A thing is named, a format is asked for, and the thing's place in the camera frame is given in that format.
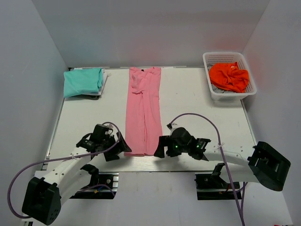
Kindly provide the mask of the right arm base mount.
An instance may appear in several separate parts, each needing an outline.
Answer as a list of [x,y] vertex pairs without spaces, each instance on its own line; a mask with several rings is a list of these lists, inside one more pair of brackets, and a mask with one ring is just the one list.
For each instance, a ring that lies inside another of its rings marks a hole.
[[230,183],[211,174],[195,175],[198,201],[235,200]]

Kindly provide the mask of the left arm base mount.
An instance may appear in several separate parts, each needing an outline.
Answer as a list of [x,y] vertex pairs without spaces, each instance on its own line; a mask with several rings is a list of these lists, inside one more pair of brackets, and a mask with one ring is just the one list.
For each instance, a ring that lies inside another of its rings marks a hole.
[[97,184],[88,185],[77,192],[71,199],[112,200],[117,192],[119,174],[117,172],[99,173]]

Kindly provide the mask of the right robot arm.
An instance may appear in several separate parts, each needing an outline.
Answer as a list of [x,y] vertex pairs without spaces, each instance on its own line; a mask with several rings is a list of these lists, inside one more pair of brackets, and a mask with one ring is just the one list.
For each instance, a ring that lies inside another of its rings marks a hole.
[[219,188],[230,182],[253,182],[272,191],[282,191],[290,161],[266,142],[258,142],[253,149],[253,154],[245,157],[242,149],[227,151],[210,139],[195,138],[185,128],[176,127],[170,135],[159,137],[154,156],[177,157],[187,153],[198,161],[217,161],[208,181]]

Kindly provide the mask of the pink t-shirt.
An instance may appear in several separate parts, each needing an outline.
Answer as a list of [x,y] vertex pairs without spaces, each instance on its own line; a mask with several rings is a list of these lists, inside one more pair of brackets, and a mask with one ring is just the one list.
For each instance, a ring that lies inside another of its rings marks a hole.
[[161,68],[129,69],[125,140],[132,152],[125,156],[152,156],[162,136],[159,106]]

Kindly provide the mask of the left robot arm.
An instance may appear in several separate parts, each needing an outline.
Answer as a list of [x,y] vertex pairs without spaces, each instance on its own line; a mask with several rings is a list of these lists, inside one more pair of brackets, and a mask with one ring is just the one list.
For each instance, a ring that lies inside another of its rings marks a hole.
[[81,191],[98,187],[99,169],[92,160],[99,154],[106,161],[119,159],[121,152],[130,152],[120,131],[113,135],[113,123],[97,124],[84,135],[70,156],[44,176],[33,177],[27,186],[22,212],[45,224],[52,224],[62,205]]

